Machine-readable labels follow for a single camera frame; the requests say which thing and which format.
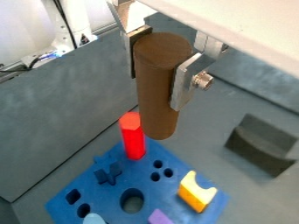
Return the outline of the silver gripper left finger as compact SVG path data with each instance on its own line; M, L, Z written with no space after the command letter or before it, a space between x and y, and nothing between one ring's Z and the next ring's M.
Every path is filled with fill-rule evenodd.
M144 18L137 15L136 1L106 1L106 7L120 30L120 37L125 48L128 74L133 79L136 77L133 45L142 36L152 33L153 28L145 24Z

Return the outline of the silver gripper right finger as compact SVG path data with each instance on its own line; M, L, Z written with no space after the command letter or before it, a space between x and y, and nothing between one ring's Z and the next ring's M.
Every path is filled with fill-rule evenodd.
M172 82L170 108L178 111L192 98L196 88L206 90L213 82L208 70L228 46L213 37L196 32L193 48L196 52L176 67Z

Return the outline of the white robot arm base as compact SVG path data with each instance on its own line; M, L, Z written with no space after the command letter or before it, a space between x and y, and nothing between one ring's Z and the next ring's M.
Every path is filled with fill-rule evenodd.
M86 0L0 0L0 71L93 41Z

